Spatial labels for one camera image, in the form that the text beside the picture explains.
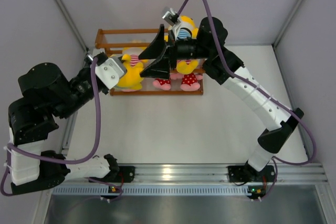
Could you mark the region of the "pink plush toy red dress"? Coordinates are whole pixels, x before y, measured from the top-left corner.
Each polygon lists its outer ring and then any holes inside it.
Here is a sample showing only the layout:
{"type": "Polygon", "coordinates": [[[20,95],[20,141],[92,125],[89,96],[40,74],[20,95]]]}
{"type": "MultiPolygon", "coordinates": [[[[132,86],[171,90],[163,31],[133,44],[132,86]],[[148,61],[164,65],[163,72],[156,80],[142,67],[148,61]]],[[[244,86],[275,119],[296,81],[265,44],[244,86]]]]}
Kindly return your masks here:
{"type": "Polygon", "coordinates": [[[181,82],[181,90],[186,92],[197,91],[200,89],[201,85],[199,81],[203,80],[203,76],[199,74],[185,74],[181,82]]]}

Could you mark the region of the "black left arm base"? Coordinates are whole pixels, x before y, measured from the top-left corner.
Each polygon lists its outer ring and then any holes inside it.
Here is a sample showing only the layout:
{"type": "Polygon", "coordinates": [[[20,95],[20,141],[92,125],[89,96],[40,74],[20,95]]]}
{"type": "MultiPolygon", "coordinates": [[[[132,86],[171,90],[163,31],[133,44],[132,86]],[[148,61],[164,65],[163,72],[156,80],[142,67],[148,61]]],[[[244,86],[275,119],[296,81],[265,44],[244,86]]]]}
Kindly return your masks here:
{"type": "Polygon", "coordinates": [[[131,183],[133,182],[135,177],[135,166],[120,166],[119,172],[117,173],[117,176],[115,177],[116,183],[131,183]]]}

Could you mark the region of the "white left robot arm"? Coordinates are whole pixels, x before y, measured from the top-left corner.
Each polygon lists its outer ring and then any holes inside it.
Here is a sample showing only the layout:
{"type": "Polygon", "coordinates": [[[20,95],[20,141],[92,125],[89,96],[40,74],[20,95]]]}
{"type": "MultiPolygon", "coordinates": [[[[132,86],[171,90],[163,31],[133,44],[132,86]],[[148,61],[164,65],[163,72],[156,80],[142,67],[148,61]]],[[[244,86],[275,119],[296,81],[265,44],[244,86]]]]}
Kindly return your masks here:
{"type": "Polygon", "coordinates": [[[107,93],[126,74],[118,60],[98,59],[71,80],[54,63],[41,63],[18,78],[22,97],[8,108],[10,139],[5,174],[11,177],[11,194],[51,189],[61,183],[86,178],[93,182],[117,179],[119,166],[110,154],[97,156],[101,135],[100,92],[107,93]],[[66,119],[94,100],[96,129],[93,147],[82,158],[67,159],[43,145],[58,129],[55,118],[66,119]]]}

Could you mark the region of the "yellow plush toy blue stripes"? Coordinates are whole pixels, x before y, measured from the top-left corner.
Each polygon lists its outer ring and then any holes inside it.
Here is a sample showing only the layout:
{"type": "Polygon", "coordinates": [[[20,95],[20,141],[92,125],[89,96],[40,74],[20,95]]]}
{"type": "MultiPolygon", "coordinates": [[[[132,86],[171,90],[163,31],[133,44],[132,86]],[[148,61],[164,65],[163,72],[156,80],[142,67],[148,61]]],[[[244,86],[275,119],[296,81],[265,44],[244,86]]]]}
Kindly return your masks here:
{"type": "Polygon", "coordinates": [[[119,80],[115,88],[124,92],[141,90],[141,82],[144,78],[140,77],[140,73],[144,70],[144,64],[139,62],[134,67],[132,67],[128,61],[122,60],[122,56],[119,57],[119,59],[122,61],[122,64],[125,66],[127,72],[119,80]]]}

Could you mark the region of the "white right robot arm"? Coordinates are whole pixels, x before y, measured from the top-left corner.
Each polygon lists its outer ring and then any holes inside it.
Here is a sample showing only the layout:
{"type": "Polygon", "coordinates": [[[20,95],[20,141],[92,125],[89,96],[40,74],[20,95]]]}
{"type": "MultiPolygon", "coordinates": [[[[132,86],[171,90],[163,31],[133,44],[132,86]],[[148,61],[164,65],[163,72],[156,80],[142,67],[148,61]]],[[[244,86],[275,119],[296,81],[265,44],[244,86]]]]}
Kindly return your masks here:
{"type": "Polygon", "coordinates": [[[241,170],[243,178],[258,180],[304,113],[299,108],[283,106],[262,89],[243,61],[224,46],[228,31],[218,18],[203,18],[189,37],[184,35],[191,31],[186,23],[187,19],[179,17],[170,22],[167,32],[160,26],[154,40],[139,56],[141,60],[151,60],[140,76],[167,80],[171,70],[182,69],[185,60],[203,59],[205,74],[240,98],[265,126],[257,147],[241,170]]]}

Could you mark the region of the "yellow plush toy pink stripes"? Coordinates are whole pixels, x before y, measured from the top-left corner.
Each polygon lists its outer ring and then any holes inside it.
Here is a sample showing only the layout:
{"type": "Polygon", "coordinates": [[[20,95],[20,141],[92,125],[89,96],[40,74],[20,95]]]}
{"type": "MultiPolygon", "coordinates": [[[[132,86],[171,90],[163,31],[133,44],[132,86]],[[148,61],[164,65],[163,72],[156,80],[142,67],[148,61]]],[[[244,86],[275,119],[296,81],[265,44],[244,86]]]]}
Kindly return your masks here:
{"type": "Polygon", "coordinates": [[[122,49],[122,60],[128,61],[132,67],[134,67],[139,62],[142,64],[147,63],[149,61],[148,59],[139,59],[139,55],[145,49],[145,47],[125,47],[122,49]]]}

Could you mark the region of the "pink plush toy polka dress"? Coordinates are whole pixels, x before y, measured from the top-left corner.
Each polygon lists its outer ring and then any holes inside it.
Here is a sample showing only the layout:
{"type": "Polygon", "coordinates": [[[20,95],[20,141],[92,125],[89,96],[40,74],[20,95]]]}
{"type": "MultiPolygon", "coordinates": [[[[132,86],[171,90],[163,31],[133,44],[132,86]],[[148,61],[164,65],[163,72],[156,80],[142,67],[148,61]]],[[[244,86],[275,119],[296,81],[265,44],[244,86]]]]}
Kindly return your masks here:
{"type": "Polygon", "coordinates": [[[169,91],[171,89],[171,80],[166,80],[166,79],[159,79],[156,78],[153,82],[152,82],[153,86],[156,89],[160,89],[163,91],[169,91]]]}

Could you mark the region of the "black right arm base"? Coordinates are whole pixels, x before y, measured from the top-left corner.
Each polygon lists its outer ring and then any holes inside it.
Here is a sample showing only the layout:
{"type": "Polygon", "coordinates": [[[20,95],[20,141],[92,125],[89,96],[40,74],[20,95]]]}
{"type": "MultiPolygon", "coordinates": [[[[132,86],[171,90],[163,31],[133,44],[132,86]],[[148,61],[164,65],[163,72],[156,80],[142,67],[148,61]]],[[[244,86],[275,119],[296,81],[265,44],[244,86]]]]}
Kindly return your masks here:
{"type": "Polygon", "coordinates": [[[266,165],[261,171],[257,171],[248,164],[228,166],[228,176],[231,183],[262,183],[274,182],[275,169],[272,165],[266,165]]]}

